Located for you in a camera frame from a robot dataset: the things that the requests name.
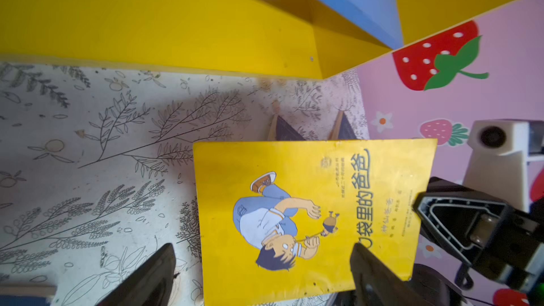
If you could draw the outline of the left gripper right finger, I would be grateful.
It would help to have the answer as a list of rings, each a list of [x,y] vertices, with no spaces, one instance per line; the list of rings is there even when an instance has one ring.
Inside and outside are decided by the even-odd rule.
[[[432,305],[361,243],[355,243],[350,257],[355,305]]]

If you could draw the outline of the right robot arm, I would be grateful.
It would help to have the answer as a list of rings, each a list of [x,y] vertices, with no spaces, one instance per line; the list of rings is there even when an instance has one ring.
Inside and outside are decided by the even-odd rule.
[[[454,281],[422,264],[400,280],[364,245],[350,258],[353,305],[469,305],[469,271],[504,284],[492,305],[543,304],[543,199],[528,212],[489,194],[432,177],[415,201],[422,232],[460,261]]]

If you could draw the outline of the yellow cartoon cover book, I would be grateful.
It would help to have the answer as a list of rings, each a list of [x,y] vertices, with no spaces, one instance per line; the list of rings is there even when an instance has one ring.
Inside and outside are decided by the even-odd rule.
[[[436,149],[432,139],[195,144],[204,303],[351,290],[355,245],[408,281],[420,232],[412,205]]]

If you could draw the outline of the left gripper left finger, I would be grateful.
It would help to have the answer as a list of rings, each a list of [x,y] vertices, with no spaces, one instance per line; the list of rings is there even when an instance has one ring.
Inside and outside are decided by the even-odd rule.
[[[173,244],[167,243],[101,300],[98,306],[167,306],[173,289],[175,266]]]

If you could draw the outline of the navy blue book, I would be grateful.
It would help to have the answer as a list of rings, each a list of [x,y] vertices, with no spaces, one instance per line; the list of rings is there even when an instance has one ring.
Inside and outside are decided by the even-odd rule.
[[[56,286],[2,286],[1,305],[49,306],[57,290]]]

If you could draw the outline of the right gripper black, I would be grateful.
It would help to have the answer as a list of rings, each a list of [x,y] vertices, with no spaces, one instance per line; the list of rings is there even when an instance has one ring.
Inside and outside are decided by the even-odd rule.
[[[482,276],[532,293],[543,282],[543,205],[530,212],[439,177],[413,210],[432,240]]]

